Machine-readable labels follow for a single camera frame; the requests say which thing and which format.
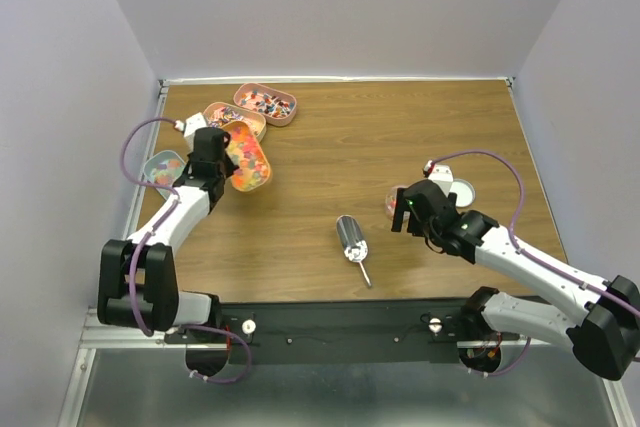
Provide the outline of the metal scoop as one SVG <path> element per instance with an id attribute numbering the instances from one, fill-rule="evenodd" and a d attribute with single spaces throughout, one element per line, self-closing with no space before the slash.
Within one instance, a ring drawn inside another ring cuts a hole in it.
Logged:
<path id="1" fill-rule="evenodd" d="M 353 216 L 341 215 L 336 221 L 336 231 L 345 258 L 359 266 L 365 285 L 372 288 L 373 283 L 364 266 L 369 249 L 359 223 Z"/>

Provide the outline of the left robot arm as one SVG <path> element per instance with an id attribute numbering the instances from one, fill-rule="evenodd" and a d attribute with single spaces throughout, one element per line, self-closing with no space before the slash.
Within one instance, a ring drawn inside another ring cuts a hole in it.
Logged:
<path id="1" fill-rule="evenodd" d="M 187 326 L 201 342 L 220 334 L 219 298 L 181 291 L 174 255 L 212 212 L 237 169 L 226 151 L 230 140 L 219 128 L 196 130 L 188 162 L 165 204 L 127 239 L 104 245 L 97 302 L 102 324 L 137 328 L 146 336 Z"/>

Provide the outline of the clear plastic cup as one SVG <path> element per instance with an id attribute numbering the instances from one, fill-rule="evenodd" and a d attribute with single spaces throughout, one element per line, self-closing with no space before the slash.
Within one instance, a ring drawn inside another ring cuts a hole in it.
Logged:
<path id="1" fill-rule="evenodd" d="M 391 187 L 385 196 L 384 210 L 389 219 L 393 219 L 394 217 L 397 203 L 397 193 L 400 188 L 403 188 L 403 185 L 395 185 Z"/>

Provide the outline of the white round lid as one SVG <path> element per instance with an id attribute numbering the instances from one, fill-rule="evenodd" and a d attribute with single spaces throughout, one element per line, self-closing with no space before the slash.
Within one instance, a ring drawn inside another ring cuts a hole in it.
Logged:
<path id="1" fill-rule="evenodd" d="M 471 183 L 464 179 L 454 179 L 450 192 L 456 196 L 456 207 L 470 207 L 475 200 L 475 190 Z"/>

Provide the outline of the grey candy tray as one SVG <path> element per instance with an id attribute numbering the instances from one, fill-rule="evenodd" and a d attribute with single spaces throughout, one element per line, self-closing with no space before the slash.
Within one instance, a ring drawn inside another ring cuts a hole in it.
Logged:
<path id="1" fill-rule="evenodd" d="M 143 166 L 144 180 L 153 185 L 156 192 L 167 199 L 171 192 L 165 186 L 171 187 L 181 176 L 186 162 L 178 153 L 163 150 L 150 157 Z"/>

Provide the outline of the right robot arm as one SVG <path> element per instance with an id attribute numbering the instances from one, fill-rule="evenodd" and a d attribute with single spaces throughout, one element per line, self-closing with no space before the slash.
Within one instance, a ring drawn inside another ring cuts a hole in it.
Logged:
<path id="1" fill-rule="evenodd" d="M 454 195 L 429 179 L 398 190 L 391 229 L 509 276 L 539 296 L 533 302 L 478 289 L 459 317 L 467 336 L 499 332 L 537 339 L 570 350 L 591 373 L 612 381 L 636 361 L 639 288 L 632 280 L 588 274 L 520 241 L 481 212 L 459 212 Z"/>

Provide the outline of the orange candy tray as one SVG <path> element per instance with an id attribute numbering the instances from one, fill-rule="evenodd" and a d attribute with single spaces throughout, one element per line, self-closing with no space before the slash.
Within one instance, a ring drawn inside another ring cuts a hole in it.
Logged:
<path id="1" fill-rule="evenodd" d="M 231 176 L 232 187 L 241 193 L 249 193 L 268 184 L 272 178 L 271 165 L 249 126 L 242 121 L 233 121 L 222 129 L 230 135 L 226 152 L 237 166 Z"/>

